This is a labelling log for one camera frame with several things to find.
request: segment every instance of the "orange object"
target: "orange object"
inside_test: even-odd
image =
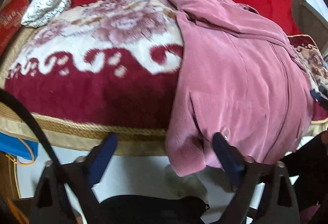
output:
[[[22,16],[29,5],[28,0],[12,0],[0,12],[0,56],[10,40],[21,27]]]

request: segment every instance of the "patterned white cloth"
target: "patterned white cloth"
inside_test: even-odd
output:
[[[34,28],[46,25],[67,7],[69,0],[32,0],[22,17],[21,24]]]

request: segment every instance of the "pink cloth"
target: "pink cloth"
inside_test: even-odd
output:
[[[232,0],[170,1],[185,44],[166,139],[175,172],[220,167],[211,147],[215,132],[257,162],[295,151],[313,99],[282,29]]]

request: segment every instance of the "pink garment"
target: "pink garment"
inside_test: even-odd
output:
[[[232,0],[170,0],[184,40],[167,153],[179,176],[220,167],[221,132],[242,155],[272,164],[295,151],[312,119],[310,83],[286,34]]]

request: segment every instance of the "screw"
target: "screw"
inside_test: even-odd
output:
[[[76,158],[75,162],[76,163],[81,163],[84,162],[87,158],[83,155],[79,156],[78,158]]]
[[[51,160],[47,160],[46,167],[50,167],[51,165],[52,165],[52,161]]]
[[[285,167],[285,163],[284,162],[281,162],[281,161],[278,161],[277,162],[277,166],[280,167],[280,168],[284,168]]]
[[[248,162],[248,163],[254,163],[255,162],[255,160],[253,159],[253,157],[252,156],[249,156],[249,155],[245,156],[244,157],[244,160],[246,162]]]

